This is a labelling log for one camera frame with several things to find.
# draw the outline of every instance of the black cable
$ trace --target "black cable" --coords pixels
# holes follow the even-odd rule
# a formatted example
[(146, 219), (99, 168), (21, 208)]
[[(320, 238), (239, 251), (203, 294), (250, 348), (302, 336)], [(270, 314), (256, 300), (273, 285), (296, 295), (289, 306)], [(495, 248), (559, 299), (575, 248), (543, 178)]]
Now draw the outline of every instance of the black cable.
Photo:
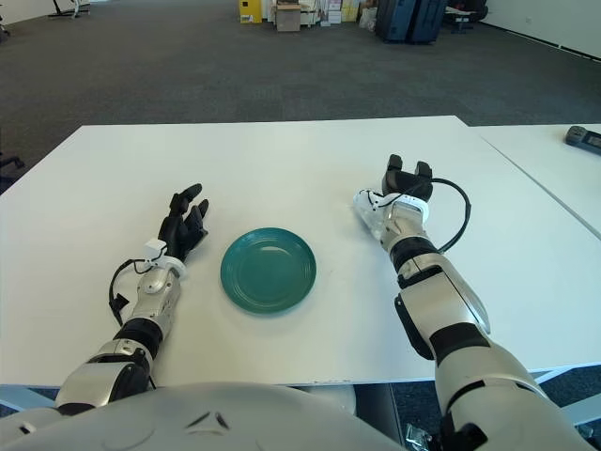
[[(423, 181), (421, 183), (418, 183), (417, 185), (412, 186), (411, 188), (409, 188), (408, 190), (406, 190), (403, 194), (410, 195), (411, 192), (417, 190), (421, 186), (424, 186), (424, 185), (426, 185), (428, 183), (440, 183), (442, 185), (448, 185), (451, 188), (455, 188), (455, 190), (458, 193), (461, 194), (461, 197), (463, 197), (463, 200), (466, 203), (466, 209), (465, 209), (465, 216), (464, 216), (464, 220), (463, 220), (463, 225), (461, 225), (461, 228), (459, 228), (459, 231), (457, 233), (455, 233), (455, 235), (447, 243), (443, 244), (440, 247), (439, 252), (442, 254), (442, 253), (448, 251), (449, 249), (451, 249), (453, 246), (455, 246), (455, 244), (461, 239), (461, 236), (463, 235), (463, 232), (466, 231), (466, 228), (468, 227), (468, 222), (470, 221), (471, 203), (470, 203), (470, 198), (468, 197), (468, 195), (466, 194), (466, 192), (463, 191), (459, 185), (457, 185), (456, 183), (453, 183), (452, 181), (447, 180), (447, 179), (429, 179), (429, 180), (425, 180), (425, 181)], [(390, 205), (397, 198), (398, 197), (396, 197), (395, 199), (393, 199), (392, 201), (390, 201), (386, 205)]]
[(109, 285), (109, 306), (111, 307), (111, 311), (113, 312), (113, 315), (115, 316), (116, 322), (119, 324), (119, 326), (123, 326), (123, 319), (121, 319), (121, 314), (119, 313), (119, 311), (121, 310), (121, 308), (123, 308), (125, 305), (127, 305), (127, 300), (123, 297), (121, 297), (121, 298), (115, 297), (115, 294), (113, 292), (113, 287), (115, 286), (115, 280), (117, 279), (119, 274), (123, 270), (128, 268), (131, 264), (134, 265), (134, 269), (135, 269), (135, 264), (139, 263), (139, 262), (143, 262), (143, 261), (144, 260), (141, 258), (130, 258), (128, 260), (125, 260), (116, 269), (115, 273), (113, 274), (113, 278), (111, 279), (111, 285)]
[[(159, 254), (156, 257), (150, 259), (150, 261), (151, 262), (157, 261), (159, 258), (161, 258), (162, 253), (165, 251), (165, 249), (167, 249), (166, 244), (162, 247)], [(121, 318), (121, 314), (119, 312), (125, 305), (127, 305), (128, 302), (120, 294), (117, 294), (117, 297), (115, 296), (115, 293), (114, 293), (115, 280), (117, 279), (119, 274), (122, 271), (124, 271), (125, 269), (127, 269), (131, 264), (133, 265), (133, 270), (136, 272), (136, 274), (146, 274), (153, 268), (152, 266), (148, 267), (147, 269), (145, 269), (143, 271), (139, 271), (138, 267), (136, 266), (136, 263), (144, 263), (144, 262), (145, 262), (145, 260), (142, 258), (130, 258), (128, 260), (125, 260), (116, 269), (115, 273), (113, 274), (113, 278), (111, 279), (111, 285), (109, 285), (109, 306), (111, 307), (111, 311), (113, 312), (113, 315), (115, 316), (116, 322), (119, 324), (119, 326), (123, 326), (123, 319)]]

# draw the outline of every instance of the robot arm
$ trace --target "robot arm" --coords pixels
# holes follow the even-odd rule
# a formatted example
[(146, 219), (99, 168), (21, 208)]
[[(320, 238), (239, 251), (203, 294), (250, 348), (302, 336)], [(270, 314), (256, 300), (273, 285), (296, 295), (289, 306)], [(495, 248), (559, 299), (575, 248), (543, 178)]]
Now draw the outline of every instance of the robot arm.
[[(110, 290), (110, 306), (121, 329), (86, 363), (71, 373), (56, 397), (56, 408), (65, 415), (100, 407), (123, 397), (146, 391), (150, 372), (159, 347), (172, 325), (172, 315), (179, 298), (179, 279), (186, 275), (184, 260), (188, 253), (207, 235), (203, 218), (208, 209), (205, 199), (194, 205), (188, 217), (190, 203), (200, 194), (196, 184), (180, 194), (174, 194), (169, 215), (163, 220), (157, 240), (146, 243), (146, 258), (128, 260), (118, 273), (134, 264), (143, 276), (137, 287), (138, 302), (131, 316), (122, 323), (120, 310), (127, 304)], [(142, 265), (138, 271), (137, 263)]]
[[(412, 175), (393, 155), (383, 180), (386, 195), (361, 191), (354, 202), (398, 273), (394, 306), (412, 347), (436, 361), (441, 446), (591, 449), (526, 368), (489, 338), (484, 306), (428, 239), (423, 224), (430, 179), (427, 164), (420, 162)], [(399, 195), (408, 190), (413, 195)]]

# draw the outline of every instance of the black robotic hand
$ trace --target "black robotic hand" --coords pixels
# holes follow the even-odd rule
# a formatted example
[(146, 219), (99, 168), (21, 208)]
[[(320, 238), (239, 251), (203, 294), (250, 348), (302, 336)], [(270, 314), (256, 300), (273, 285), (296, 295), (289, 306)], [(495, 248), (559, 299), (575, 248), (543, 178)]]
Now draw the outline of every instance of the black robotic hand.
[(403, 171), (403, 160), (391, 155), (382, 179), (382, 194), (410, 194), (427, 202), (432, 195), (432, 169), (428, 163), (417, 162), (415, 173)]
[(162, 220), (161, 230), (159, 230), (159, 240), (167, 243), (165, 254), (182, 262), (208, 234), (203, 227), (203, 219), (208, 210), (208, 200), (204, 199), (200, 204), (193, 205), (188, 217), (184, 219), (190, 203), (202, 189), (202, 185), (196, 183), (179, 194), (173, 194), (169, 204), (169, 215)]

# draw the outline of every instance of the baseboard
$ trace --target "baseboard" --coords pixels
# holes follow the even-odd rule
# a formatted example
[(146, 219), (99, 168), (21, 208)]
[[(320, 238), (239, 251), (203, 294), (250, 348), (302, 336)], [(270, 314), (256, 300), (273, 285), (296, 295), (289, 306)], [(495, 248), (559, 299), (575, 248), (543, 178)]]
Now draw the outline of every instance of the baseboard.
[(592, 54), (585, 54), (584, 52), (580, 52), (575, 49), (571, 49), (569, 47), (564, 47), (560, 44), (556, 44), (555, 42), (550, 42), (548, 40), (535, 38), (534, 36), (526, 35), (524, 33), (518, 33), (517, 31), (510, 30), (509, 28), (503, 28), (502, 26), (493, 25), (492, 23), (480, 22), (482, 25), (490, 26), (492, 28), (497, 28), (498, 30), (506, 31), (507, 33), (511, 33), (512, 35), (520, 36), (521, 38), (533, 40), (535, 42), (548, 45), (549, 47), (553, 47), (555, 49), (563, 50), (564, 52), (568, 52), (570, 54), (575, 54), (577, 56), (581, 56), (583, 58), (591, 59), (592, 61), (601, 62), (601, 57), (594, 56)]

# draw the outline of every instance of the remote control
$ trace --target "remote control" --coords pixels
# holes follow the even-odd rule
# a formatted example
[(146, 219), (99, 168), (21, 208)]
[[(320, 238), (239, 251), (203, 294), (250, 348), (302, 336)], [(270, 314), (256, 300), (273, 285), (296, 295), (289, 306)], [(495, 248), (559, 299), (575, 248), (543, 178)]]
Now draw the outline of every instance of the remote control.
[(570, 127), (565, 136), (565, 142), (575, 148), (583, 148), (601, 155), (601, 134), (586, 130), (577, 125)]

